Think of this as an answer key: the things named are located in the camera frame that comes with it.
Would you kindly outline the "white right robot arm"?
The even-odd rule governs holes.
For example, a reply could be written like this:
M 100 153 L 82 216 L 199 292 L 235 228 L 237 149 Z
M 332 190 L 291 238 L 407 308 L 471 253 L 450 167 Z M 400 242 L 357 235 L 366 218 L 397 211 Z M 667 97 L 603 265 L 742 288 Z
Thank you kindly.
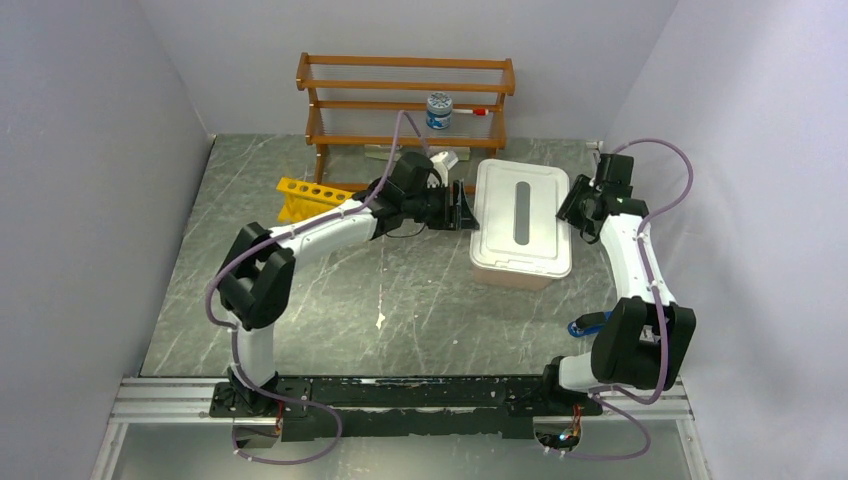
M 589 352 L 546 366 L 539 398 L 553 414 L 604 391 L 655 402 L 674 384 L 694 334 L 694 311 L 677 302 L 660 272 L 650 232 L 655 214 L 633 195 L 633 167 L 631 156 L 601 155 L 594 175 L 577 177 L 557 213 L 586 243 L 603 247 L 617 301 L 608 313 L 571 323 L 596 329 Z

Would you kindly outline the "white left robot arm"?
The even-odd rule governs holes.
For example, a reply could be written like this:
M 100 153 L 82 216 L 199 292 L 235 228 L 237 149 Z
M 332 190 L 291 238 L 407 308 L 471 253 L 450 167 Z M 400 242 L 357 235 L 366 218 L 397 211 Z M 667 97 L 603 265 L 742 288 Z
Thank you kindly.
M 295 274 L 333 252 L 390 235 L 405 221 L 429 230 L 476 230 L 464 184 L 449 179 L 452 151 L 427 157 L 402 154 L 392 170 L 339 206 L 288 226 L 243 227 L 210 292 L 228 314 L 222 326 L 235 336 L 231 380 L 237 403 L 261 416 L 273 409 L 278 379 L 273 325 L 288 307 Z

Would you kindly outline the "white plastic lid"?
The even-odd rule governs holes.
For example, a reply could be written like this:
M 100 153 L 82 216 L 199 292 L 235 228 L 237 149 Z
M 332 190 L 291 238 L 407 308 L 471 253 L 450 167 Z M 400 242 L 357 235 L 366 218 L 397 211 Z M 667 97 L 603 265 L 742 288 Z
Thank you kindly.
M 470 237 L 472 266 L 544 276 L 572 270 L 569 227 L 556 213 L 570 189 L 567 173 L 552 166 L 485 159 L 477 170 Z

